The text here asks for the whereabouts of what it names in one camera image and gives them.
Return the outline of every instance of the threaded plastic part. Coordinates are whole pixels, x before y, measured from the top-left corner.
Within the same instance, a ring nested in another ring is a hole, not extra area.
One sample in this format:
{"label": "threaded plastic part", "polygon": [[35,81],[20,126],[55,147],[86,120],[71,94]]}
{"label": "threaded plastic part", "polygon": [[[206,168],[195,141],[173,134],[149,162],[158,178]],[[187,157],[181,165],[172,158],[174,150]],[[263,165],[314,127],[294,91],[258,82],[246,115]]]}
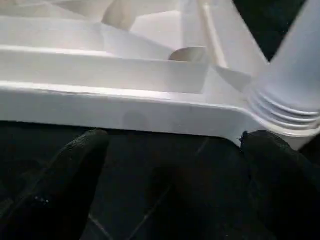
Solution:
{"label": "threaded plastic part", "polygon": [[290,130],[315,129],[320,123],[320,112],[289,108],[256,88],[249,93],[251,110],[259,117]]}

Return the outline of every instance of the white plastic base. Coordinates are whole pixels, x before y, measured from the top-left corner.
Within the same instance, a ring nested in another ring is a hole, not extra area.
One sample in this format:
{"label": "white plastic base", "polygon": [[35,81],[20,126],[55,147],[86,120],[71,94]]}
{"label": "white plastic base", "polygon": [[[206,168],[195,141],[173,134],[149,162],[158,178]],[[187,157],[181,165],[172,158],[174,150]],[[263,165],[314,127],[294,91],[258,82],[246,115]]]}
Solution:
{"label": "white plastic base", "polygon": [[320,130],[251,111],[245,89],[268,63],[231,0],[12,2],[0,4],[1,121],[236,144],[268,129],[295,149]]}

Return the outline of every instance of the tile grout line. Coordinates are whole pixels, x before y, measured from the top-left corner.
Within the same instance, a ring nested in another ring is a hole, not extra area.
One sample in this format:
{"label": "tile grout line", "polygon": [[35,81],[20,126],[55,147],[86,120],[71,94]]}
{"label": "tile grout line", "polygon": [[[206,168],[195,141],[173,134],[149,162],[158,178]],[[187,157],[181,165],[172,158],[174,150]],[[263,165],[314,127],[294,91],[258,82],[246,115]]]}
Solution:
{"label": "tile grout line", "polygon": [[101,225],[101,223],[91,215],[91,213],[89,213],[88,218],[103,233],[103,235],[105,235],[109,240],[114,240],[113,237]]}
{"label": "tile grout line", "polygon": [[202,142],[201,146],[198,148],[198,150],[195,152],[194,156],[198,156],[207,146],[208,142],[210,140],[210,137],[206,137],[205,140]]}
{"label": "tile grout line", "polygon": [[164,198],[168,195],[172,185],[168,186],[168,188],[164,191],[164,193],[160,196],[158,201],[155,203],[153,208],[144,216],[143,220],[138,224],[138,226],[133,230],[131,235],[126,240],[132,240],[136,233],[141,229],[141,227],[145,224],[145,222],[149,219],[149,217],[156,211],[157,207],[162,203]]}

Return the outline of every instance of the gloved hand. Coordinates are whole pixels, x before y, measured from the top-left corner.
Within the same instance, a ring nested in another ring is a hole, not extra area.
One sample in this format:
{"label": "gloved hand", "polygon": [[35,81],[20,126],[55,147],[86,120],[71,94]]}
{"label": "gloved hand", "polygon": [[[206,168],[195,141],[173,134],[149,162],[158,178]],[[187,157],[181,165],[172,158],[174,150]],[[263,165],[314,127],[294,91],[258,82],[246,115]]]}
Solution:
{"label": "gloved hand", "polygon": [[21,181],[26,167],[20,166],[20,174],[14,176],[11,173],[17,167],[15,164],[8,162],[7,167],[1,166],[0,196],[6,191],[9,198],[3,201],[0,211],[0,239],[79,240],[108,145],[105,131],[88,131],[67,144],[48,168],[27,184]]}
{"label": "gloved hand", "polygon": [[259,219],[279,240],[319,239],[320,168],[270,132],[245,132],[241,141]]}

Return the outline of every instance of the white plastic object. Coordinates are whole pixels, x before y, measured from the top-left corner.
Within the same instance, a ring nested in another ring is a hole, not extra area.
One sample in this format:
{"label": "white plastic object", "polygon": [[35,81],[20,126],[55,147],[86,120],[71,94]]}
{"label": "white plastic object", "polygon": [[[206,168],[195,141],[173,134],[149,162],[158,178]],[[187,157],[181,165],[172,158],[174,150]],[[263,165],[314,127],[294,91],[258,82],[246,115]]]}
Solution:
{"label": "white plastic object", "polygon": [[309,0],[250,92],[252,109],[290,130],[320,124],[320,1]]}
{"label": "white plastic object", "polygon": [[231,0],[11,1],[0,4],[1,121],[236,144],[265,129],[295,149],[319,132],[250,107],[268,63]]}

